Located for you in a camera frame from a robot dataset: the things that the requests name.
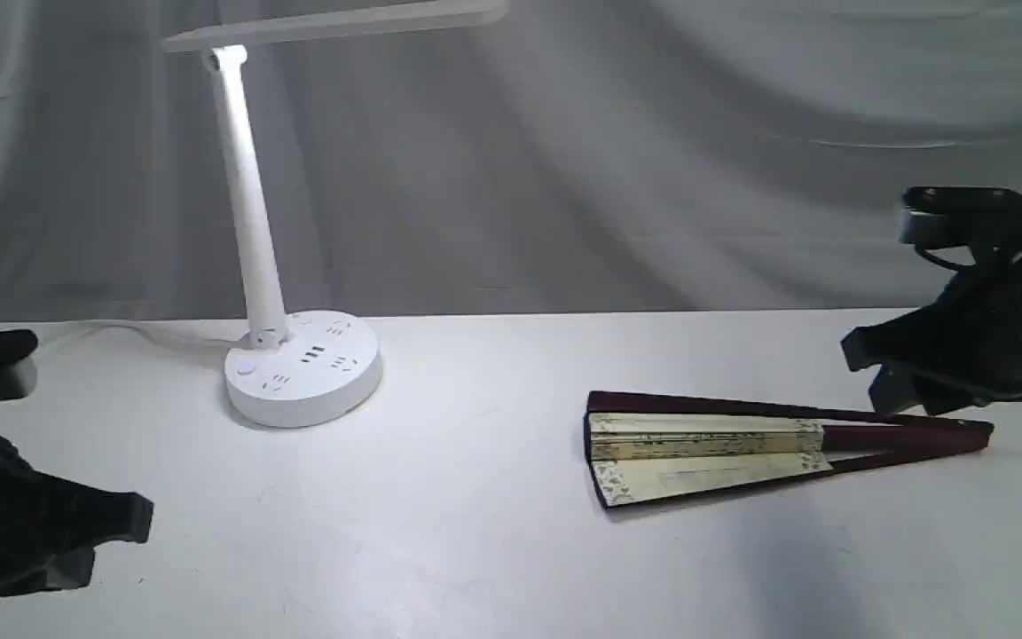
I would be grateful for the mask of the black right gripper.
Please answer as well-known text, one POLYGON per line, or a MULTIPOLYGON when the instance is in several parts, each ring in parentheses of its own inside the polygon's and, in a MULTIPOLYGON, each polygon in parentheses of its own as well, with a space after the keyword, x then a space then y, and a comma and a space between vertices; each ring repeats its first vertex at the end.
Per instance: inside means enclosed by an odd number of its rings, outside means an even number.
POLYGON ((973 405, 1022 403, 1022 254, 966 271, 972 286, 956 312, 925 306, 841 339, 851 371, 877 368, 869 385, 877 413, 916 409, 941 416, 973 405))

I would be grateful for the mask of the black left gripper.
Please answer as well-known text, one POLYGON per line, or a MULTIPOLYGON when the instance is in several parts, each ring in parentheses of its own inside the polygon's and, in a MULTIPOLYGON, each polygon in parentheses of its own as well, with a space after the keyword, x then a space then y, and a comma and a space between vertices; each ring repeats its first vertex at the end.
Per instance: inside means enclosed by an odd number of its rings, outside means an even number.
POLYGON ((90 585, 96 549, 54 557, 52 543, 147 543, 154 504, 34 469, 0 437, 0 597, 90 585))

